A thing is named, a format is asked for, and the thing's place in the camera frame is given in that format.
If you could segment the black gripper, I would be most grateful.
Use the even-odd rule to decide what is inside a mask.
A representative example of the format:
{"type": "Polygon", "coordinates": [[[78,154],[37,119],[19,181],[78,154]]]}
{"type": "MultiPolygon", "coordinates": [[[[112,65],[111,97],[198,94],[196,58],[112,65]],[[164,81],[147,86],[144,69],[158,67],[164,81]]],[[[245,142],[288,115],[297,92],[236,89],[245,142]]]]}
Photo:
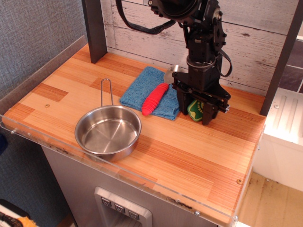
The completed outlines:
{"type": "Polygon", "coordinates": [[[179,109],[188,115],[188,106],[193,99],[204,102],[202,124],[208,125],[216,118],[218,110],[226,113],[230,106],[231,95],[220,85],[220,72],[216,66],[207,69],[190,66],[188,73],[173,74],[173,88],[177,91],[179,109]]]}

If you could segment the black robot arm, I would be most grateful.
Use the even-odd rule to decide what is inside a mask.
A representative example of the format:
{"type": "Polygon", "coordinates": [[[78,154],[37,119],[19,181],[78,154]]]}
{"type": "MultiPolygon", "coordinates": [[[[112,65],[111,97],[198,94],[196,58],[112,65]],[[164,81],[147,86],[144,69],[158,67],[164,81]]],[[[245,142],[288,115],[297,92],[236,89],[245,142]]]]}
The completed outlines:
{"type": "Polygon", "coordinates": [[[221,87],[221,77],[228,77],[232,68],[222,74],[222,61],[231,59],[222,50],[226,33],[216,0],[151,0],[148,5],[159,17],[179,23],[188,48],[188,72],[174,72],[173,88],[177,91],[180,111],[187,115],[189,105],[203,103],[202,124],[208,125],[219,111],[226,113],[230,94],[221,87]]]}

